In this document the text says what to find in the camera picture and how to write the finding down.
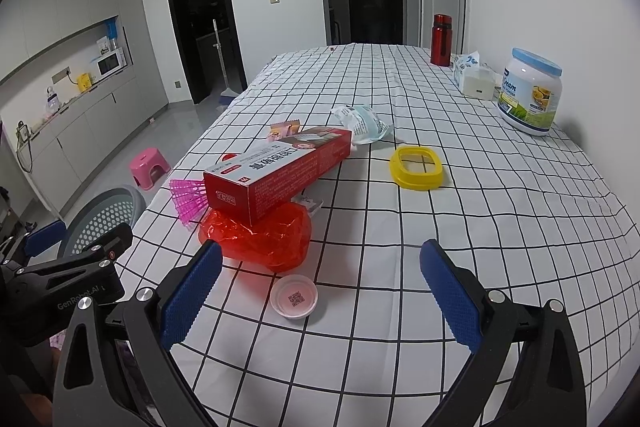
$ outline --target metal screw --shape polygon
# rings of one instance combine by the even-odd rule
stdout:
[[[153,297],[154,291],[151,288],[142,288],[138,290],[136,293],[136,299],[141,302],[148,301],[151,297]]]
[[[562,305],[562,302],[556,299],[551,299],[549,301],[549,307],[551,308],[551,311],[555,311],[556,313],[562,313],[564,311],[564,306]]]
[[[81,310],[85,310],[87,309],[89,306],[91,306],[91,303],[93,301],[91,300],[91,297],[82,297],[79,301],[78,301],[78,308],[80,308]]]
[[[504,293],[502,293],[500,290],[491,290],[489,292],[489,300],[491,302],[500,304],[501,302],[504,302]]]

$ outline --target pink stool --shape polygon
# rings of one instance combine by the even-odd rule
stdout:
[[[149,190],[163,174],[167,174],[171,170],[171,166],[158,149],[151,147],[133,158],[129,169],[131,169],[136,185],[143,190]]]

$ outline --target white checkered tablecloth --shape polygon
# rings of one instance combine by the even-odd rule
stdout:
[[[337,123],[339,103],[371,105],[394,131],[311,185],[324,200],[306,261],[294,273],[319,303],[288,321],[268,303],[276,278],[225,259],[183,344],[172,355],[221,426],[420,426],[469,351],[457,344],[418,266],[435,237],[485,288],[519,303],[564,302],[591,404],[616,374],[639,328],[640,236],[625,206],[559,129],[535,138],[465,98],[428,50],[350,44],[277,57],[193,145],[172,174],[202,179],[222,153],[262,140],[270,122]],[[442,188],[414,192],[391,179],[400,144],[431,147]],[[129,298],[154,287],[199,247],[162,188],[118,260]],[[494,418],[518,359],[510,355],[481,422]]]

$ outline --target red box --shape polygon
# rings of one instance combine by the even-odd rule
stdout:
[[[253,225],[351,152],[351,131],[313,127],[251,148],[204,172],[211,208]]]

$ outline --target yellow plastic lid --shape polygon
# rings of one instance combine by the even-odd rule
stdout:
[[[404,163],[414,167],[409,170]],[[401,147],[389,160],[391,177],[402,188],[431,190],[442,185],[443,171],[440,158],[427,147]]]

